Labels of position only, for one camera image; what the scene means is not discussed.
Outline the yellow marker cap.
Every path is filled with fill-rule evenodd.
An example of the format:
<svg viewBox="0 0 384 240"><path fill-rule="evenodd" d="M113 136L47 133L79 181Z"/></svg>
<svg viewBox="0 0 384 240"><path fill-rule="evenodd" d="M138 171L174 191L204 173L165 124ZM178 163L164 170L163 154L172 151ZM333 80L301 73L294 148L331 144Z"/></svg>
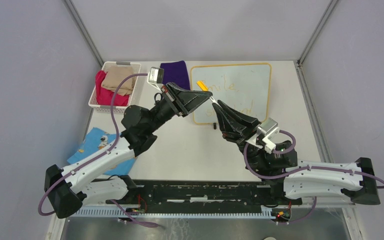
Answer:
<svg viewBox="0 0 384 240"><path fill-rule="evenodd" d="M208 87L202 81L197 81L196 84L199 86L199 88L202 91L205 91L205 92L209 91Z"/></svg>

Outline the white marker pen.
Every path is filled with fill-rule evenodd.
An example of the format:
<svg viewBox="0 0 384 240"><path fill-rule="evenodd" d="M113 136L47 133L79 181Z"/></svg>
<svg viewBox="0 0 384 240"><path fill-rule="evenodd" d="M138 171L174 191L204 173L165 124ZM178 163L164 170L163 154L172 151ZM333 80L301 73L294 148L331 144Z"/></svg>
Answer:
<svg viewBox="0 0 384 240"><path fill-rule="evenodd" d="M210 100L212 103L215 103L215 104L218 103L218 102L214 99L214 97L212 97L212 96L209 98L209 100Z"/></svg>

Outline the yellow framed whiteboard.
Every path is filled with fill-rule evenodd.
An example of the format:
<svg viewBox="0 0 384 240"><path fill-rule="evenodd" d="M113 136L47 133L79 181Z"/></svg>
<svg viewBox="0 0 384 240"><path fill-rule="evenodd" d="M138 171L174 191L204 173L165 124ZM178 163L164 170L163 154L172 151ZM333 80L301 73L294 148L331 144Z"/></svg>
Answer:
<svg viewBox="0 0 384 240"><path fill-rule="evenodd" d="M269 63L200 65L190 69L192 90L202 82L234 110L265 121L269 115L272 66Z"/></svg>

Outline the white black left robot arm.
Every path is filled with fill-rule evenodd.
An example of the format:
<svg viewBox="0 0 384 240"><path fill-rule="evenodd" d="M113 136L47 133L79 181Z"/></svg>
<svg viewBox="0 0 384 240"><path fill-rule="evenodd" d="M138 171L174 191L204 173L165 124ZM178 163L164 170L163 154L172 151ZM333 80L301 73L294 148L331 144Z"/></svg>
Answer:
<svg viewBox="0 0 384 240"><path fill-rule="evenodd" d="M90 186L110 168L146 152L157 140L154 132L174 116L188 116L213 96L208 90L186 90L172 82L162 85L159 95L160 100L151 109L128 106L121 120L124 131L117 132L115 140L104 148L74 164L62 168L56 164L48 167L45 171L45 194L38 205L39 214L46 216L42 211L45 199L53 208L51 214L56 214L59 219L73 215L92 198L133 203L137 190L126 185L121 178L109 182L109 191L97 191Z"/></svg>

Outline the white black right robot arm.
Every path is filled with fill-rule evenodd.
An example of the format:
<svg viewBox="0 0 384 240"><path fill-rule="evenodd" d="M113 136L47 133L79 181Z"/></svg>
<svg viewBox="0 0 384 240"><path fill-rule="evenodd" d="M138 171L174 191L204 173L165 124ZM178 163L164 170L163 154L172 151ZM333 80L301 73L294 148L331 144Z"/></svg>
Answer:
<svg viewBox="0 0 384 240"><path fill-rule="evenodd" d="M236 144L245 168L269 185L275 204L307 197L347 198L354 204L380 205L384 181L375 176L372 160L351 163L312 162L298 158L297 140L272 118L264 122L213 99L222 137Z"/></svg>

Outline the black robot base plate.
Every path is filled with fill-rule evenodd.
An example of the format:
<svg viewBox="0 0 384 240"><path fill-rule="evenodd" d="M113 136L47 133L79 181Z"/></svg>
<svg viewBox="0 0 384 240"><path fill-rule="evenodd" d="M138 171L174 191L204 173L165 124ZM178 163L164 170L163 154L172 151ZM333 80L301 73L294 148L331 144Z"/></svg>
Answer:
<svg viewBox="0 0 384 240"><path fill-rule="evenodd" d="M259 181L185 181L134 179L117 200L141 204L147 214L250 214L262 207L301 205Z"/></svg>

